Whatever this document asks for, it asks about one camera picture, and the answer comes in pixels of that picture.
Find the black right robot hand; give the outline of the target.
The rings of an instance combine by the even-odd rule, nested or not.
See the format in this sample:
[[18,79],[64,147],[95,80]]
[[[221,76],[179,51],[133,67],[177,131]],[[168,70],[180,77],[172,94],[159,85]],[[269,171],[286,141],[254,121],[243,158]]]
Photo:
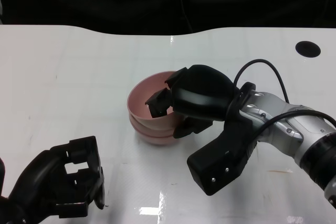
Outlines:
[[145,104],[151,116],[167,115],[168,108],[184,119],[174,127],[174,138],[198,134],[224,122],[235,92],[233,82],[220,71],[206,65],[192,65],[171,74],[164,83],[167,87],[154,93]]

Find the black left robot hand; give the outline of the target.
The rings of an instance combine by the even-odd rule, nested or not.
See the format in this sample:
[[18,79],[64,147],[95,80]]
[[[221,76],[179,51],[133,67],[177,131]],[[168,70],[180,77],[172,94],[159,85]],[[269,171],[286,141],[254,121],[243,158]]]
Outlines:
[[101,210],[105,207],[97,140],[88,136],[37,155],[10,195],[1,197],[1,223],[41,223],[50,216],[86,217],[92,202]]

